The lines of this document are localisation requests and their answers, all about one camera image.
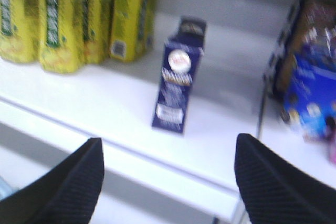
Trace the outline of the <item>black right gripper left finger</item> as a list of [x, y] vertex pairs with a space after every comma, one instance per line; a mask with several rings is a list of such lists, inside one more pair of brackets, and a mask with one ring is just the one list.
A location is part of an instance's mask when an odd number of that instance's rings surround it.
[[103, 180], [102, 139], [90, 138], [44, 176], [1, 200], [1, 223], [89, 223]]

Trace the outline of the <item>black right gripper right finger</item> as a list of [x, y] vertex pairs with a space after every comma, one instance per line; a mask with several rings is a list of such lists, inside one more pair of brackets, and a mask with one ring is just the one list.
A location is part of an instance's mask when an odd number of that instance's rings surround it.
[[335, 223], [335, 189], [250, 134], [237, 136], [234, 173], [251, 223]]

